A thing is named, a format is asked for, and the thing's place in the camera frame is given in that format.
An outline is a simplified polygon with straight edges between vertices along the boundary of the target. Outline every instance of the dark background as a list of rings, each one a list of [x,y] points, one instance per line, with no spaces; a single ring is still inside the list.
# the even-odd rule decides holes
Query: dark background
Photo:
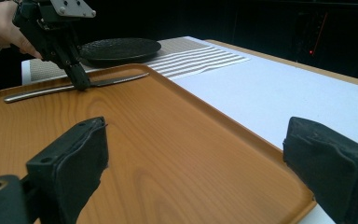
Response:
[[[74,22],[80,44],[118,37],[193,36],[358,78],[358,1],[87,1],[93,19]],[[21,84],[21,61],[0,52],[0,90]]]

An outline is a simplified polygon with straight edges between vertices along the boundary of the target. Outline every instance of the utensil handle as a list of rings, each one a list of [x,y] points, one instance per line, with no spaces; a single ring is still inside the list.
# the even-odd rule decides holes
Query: utensil handle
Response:
[[[28,98],[36,97],[36,96],[46,95],[46,94],[60,92],[60,91],[69,91],[69,90],[74,90],[74,89],[75,89],[75,87],[70,85],[70,86],[63,86],[63,87],[47,88],[47,89],[36,90],[36,91],[27,91],[27,92],[22,92],[19,94],[9,95],[8,97],[4,98],[4,101],[5,101],[5,103],[10,104],[10,103],[14,103],[14,102],[17,102],[20,100],[25,100]]]

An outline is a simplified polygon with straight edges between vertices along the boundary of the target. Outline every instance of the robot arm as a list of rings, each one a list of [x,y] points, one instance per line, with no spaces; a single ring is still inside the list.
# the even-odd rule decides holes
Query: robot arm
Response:
[[[90,80],[79,62],[80,46],[71,22],[95,15],[83,0],[22,0],[13,23],[44,61],[57,64],[75,88],[83,91],[90,86]]]

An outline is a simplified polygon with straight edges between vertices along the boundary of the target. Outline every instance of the black plate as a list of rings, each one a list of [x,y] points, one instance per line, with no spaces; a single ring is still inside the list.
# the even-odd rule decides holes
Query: black plate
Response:
[[[120,63],[153,56],[160,49],[159,42],[149,39],[104,39],[83,45],[80,57],[90,63]]]

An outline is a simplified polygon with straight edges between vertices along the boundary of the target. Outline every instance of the metal knife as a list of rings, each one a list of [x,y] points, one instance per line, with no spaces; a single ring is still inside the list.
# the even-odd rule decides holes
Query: metal knife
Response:
[[[118,83],[122,83],[122,82],[126,82],[126,81],[135,80],[140,77],[146,77],[148,75],[149,75],[149,73],[143,73],[143,74],[127,76],[127,77],[115,77],[115,78],[110,78],[110,79],[101,80],[101,81],[92,81],[90,87],[93,88],[93,87],[103,87],[103,86],[108,86],[108,85],[114,85],[114,84],[118,84]],[[76,89],[75,86],[68,85],[68,86],[62,86],[62,87],[47,88],[47,89],[43,89],[43,90],[27,91],[27,92],[9,95],[4,98],[4,101],[5,101],[5,103],[10,104],[10,103],[14,103],[14,102],[17,102],[20,100],[33,98],[36,96],[47,95],[47,94],[60,92],[60,91],[70,91],[70,90],[75,90],[75,89]]]

